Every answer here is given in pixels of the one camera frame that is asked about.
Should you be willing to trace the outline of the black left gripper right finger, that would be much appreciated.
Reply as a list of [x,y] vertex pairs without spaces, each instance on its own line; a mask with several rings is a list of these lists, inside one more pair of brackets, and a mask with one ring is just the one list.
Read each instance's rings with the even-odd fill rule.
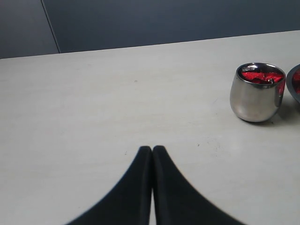
[[202,196],[181,174],[164,146],[153,148],[158,225],[241,225]]

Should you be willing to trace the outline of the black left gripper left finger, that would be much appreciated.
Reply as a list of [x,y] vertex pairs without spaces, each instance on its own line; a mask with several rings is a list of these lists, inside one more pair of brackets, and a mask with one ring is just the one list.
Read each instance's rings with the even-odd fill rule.
[[139,148],[113,189],[70,225],[148,225],[150,219],[150,147]]

